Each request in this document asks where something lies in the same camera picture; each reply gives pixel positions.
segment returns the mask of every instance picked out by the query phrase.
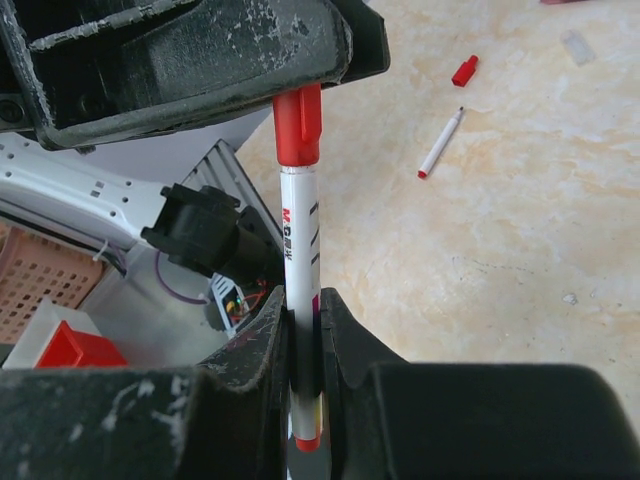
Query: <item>pen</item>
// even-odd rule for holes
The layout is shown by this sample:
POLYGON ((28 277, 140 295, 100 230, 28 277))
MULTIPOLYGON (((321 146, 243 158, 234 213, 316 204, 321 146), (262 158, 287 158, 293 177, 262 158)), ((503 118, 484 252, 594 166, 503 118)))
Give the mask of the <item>pen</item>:
POLYGON ((460 123, 463 110, 464 108, 460 107, 460 109, 456 112, 456 114, 453 117, 451 117, 451 120, 449 120, 449 123, 447 123, 447 126, 444 127, 444 130, 438 137, 438 140, 436 140, 436 144, 433 146, 433 148, 429 152, 429 155, 427 155, 427 158, 424 159, 424 162, 422 163, 420 170, 418 170, 419 178, 425 179, 427 178, 427 175, 429 175, 429 172, 431 172, 431 169, 433 168, 436 161, 438 160, 438 157, 442 153, 442 149, 444 149, 444 146, 447 144, 447 142, 451 138, 451 135, 453 135, 453 132, 458 126, 458 123, 460 123))
POLYGON ((316 163, 322 133, 320 85, 273 101, 280 164, 287 311, 293 323, 291 423, 298 449, 320 446, 320 224, 316 163))

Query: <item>beige surface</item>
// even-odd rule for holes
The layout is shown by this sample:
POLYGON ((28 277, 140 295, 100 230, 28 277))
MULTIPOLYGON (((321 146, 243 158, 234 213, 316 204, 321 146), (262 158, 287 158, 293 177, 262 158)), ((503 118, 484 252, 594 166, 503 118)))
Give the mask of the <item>beige surface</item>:
MULTIPOLYGON (((640 431, 640 2, 372 5, 391 70, 324 96, 323 285, 410 360, 591 366, 640 431), (595 62, 573 64, 569 28, 595 62)), ((239 157, 278 216, 270 120, 239 157)))

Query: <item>red object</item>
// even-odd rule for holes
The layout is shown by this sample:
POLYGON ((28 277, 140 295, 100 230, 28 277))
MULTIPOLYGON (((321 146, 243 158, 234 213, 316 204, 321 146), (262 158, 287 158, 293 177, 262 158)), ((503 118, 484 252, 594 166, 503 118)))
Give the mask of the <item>red object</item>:
POLYGON ((72 330, 61 321, 36 368, 124 367, 127 361, 107 338, 72 330))
POLYGON ((476 64, 478 63, 478 57, 471 55, 469 60, 460 65, 460 68, 456 74, 451 77, 451 81, 456 87, 464 87, 469 79, 476 73, 476 64))
POLYGON ((306 167, 320 158, 322 92, 320 85, 302 87, 273 99, 278 163, 306 167))
POLYGON ((320 435, 313 440, 301 440, 296 437, 296 447, 303 453, 315 452, 320 447, 321 438, 320 435))

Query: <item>basket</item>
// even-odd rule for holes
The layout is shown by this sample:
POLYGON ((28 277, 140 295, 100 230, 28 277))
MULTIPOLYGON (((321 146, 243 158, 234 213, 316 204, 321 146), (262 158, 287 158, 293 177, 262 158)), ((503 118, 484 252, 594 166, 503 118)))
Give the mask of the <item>basket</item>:
POLYGON ((42 298, 77 308, 102 277, 102 262, 0 223, 0 343, 15 344, 42 298))

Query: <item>clear plastic piece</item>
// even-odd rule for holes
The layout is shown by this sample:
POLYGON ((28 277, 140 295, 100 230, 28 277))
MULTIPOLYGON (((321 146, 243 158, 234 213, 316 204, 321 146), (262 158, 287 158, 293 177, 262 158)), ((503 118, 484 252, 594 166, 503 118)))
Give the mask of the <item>clear plastic piece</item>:
POLYGON ((560 41, 567 50, 576 65, 581 67, 585 63, 596 59, 595 52, 591 49, 582 34, 576 30, 567 30, 560 36, 560 41))

